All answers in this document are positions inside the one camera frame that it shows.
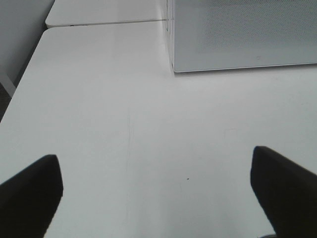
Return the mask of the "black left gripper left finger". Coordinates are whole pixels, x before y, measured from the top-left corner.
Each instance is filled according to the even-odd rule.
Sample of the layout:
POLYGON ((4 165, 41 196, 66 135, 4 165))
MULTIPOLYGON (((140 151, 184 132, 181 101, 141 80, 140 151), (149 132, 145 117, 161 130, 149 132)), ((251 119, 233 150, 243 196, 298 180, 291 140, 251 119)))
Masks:
POLYGON ((42 238, 63 196, 56 155, 45 155, 0 185, 0 236, 42 238))

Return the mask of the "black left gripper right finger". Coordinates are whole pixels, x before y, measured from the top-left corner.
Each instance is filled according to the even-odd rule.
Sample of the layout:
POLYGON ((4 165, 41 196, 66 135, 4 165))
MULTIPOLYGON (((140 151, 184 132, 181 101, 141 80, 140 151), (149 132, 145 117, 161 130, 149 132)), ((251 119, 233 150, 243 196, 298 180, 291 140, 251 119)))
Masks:
POLYGON ((278 238, 317 236, 316 174, 266 146, 256 146, 250 183, 278 238))

